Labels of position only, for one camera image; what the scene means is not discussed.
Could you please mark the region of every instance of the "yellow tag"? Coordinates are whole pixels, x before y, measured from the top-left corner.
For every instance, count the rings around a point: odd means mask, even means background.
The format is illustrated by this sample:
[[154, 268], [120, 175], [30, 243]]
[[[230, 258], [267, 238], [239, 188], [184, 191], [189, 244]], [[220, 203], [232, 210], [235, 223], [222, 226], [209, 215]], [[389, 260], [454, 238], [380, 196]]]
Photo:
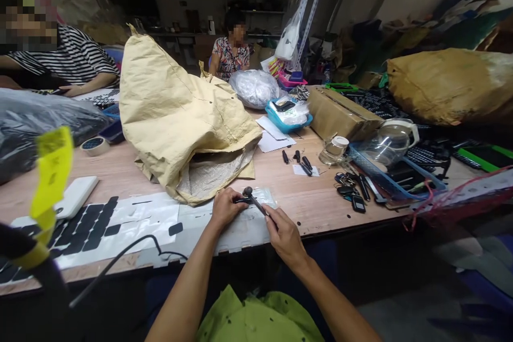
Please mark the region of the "yellow tag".
[[64, 198], [66, 181], [73, 162], [73, 140], [68, 127], [60, 127], [36, 138], [39, 185], [30, 207], [30, 216], [41, 232], [36, 236], [47, 245], [55, 226], [53, 205]]

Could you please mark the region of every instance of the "tape roll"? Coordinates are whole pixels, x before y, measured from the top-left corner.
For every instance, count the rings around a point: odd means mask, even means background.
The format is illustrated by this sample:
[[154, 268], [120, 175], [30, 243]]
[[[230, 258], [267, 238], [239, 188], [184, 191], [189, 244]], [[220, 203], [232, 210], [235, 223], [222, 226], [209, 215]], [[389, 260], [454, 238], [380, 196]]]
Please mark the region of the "tape roll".
[[95, 137], [82, 143], [80, 149], [89, 156], [102, 155], [109, 150], [110, 146], [102, 137]]

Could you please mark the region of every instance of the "hand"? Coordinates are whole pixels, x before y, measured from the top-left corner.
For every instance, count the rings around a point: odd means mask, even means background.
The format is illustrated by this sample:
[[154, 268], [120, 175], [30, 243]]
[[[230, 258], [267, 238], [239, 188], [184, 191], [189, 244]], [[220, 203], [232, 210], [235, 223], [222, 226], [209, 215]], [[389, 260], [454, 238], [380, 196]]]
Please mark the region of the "hand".
[[59, 89], [69, 90], [68, 92], [63, 94], [63, 96], [66, 97], [74, 97], [85, 93], [83, 92], [81, 85], [64, 85], [62, 87], [59, 87]]
[[222, 230], [239, 212], [248, 208], [247, 203], [234, 203], [234, 200], [244, 199], [244, 196], [233, 188], [222, 189], [214, 198], [214, 209], [210, 220]]
[[294, 271], [308, 261], [297, 226], [281, 209], [262, 205], [270, 217], [266, 216], [271, 244], [285, 264]]

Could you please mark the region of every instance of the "large yellow bag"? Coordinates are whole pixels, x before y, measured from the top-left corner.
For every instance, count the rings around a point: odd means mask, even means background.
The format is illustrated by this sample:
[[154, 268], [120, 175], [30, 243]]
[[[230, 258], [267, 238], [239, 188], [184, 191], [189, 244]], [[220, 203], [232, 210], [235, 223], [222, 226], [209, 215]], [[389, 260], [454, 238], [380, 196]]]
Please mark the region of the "large yellow bag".
[[441, 126], [511, 125], [513, 55], [447, 49], [388, 61], [390, 92], [407, 112]]
[[145, 174], [196, 206], [252, 166], [261, 129], [229, 84], [188, 74], [151, 37], [132, 32], [121, 70], [123, 133]]

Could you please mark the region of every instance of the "shelf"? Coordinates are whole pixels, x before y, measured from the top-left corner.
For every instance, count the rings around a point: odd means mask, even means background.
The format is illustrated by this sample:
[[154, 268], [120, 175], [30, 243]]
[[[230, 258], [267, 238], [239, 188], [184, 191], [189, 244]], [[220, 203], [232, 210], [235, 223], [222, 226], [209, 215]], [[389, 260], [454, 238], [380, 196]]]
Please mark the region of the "shelf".
[[244, 13], [272, 13], [272, 14], [284, 14], [285, 11], [251, 11], [251, 10], [242, 10]]
[[266, 34], [247, 34], [247, 37], [281, 37], [282, 34], [279, 35], [266, 35]]

